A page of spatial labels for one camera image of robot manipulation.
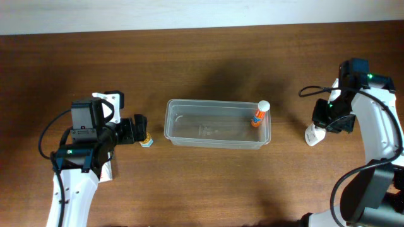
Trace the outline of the white squeeze bottle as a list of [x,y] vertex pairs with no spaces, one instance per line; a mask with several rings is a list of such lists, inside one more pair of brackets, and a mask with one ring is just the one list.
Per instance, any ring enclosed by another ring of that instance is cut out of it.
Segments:
[[325,129],[320,128],[312,123],[305,131],[305,140],[309,146],[315,146],[325,138],[325,135]]

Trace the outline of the clear plastic container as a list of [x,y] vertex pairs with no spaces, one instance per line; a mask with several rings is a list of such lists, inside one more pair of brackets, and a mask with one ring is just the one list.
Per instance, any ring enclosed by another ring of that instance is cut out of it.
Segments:
[[176,146],[259,149],[271,141],[271,115],[253,127],[257,109],[253,102],[171,99],[164,136]]

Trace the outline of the orange tube white cap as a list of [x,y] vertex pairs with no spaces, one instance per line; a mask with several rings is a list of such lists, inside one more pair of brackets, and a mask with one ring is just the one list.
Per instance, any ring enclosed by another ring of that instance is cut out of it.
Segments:
[[266,113],[270,110],[270,103],[266,100],[261,100],[257,105],[257,110],[252,118],[251,125],[253,127],[259,127]]

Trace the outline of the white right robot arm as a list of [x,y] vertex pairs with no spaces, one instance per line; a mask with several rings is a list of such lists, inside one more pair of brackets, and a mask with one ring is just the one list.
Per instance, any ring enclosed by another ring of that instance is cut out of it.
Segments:
[[389,77],[371,73],[340,76],[332,87],[314,87],[319,99],[306,130],[313,146],[327,132],[351,132],[358,122],[366,164],[344,174],[325,212],[307,213],[301,226],[403,226],[403,131],[395,87]]

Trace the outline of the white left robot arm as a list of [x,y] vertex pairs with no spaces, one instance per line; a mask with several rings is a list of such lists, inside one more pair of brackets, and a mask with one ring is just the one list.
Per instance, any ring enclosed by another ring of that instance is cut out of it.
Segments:
[[102,176],[102,167],[114,157],[115,147],[146,139],[147,118],[109,122],[100,131],[85,129],[89,141],[77,142],[78,130],[69,127],[61,137],[59,148],[50,154],[53,192],[47,226],[86,226],[93,196]]

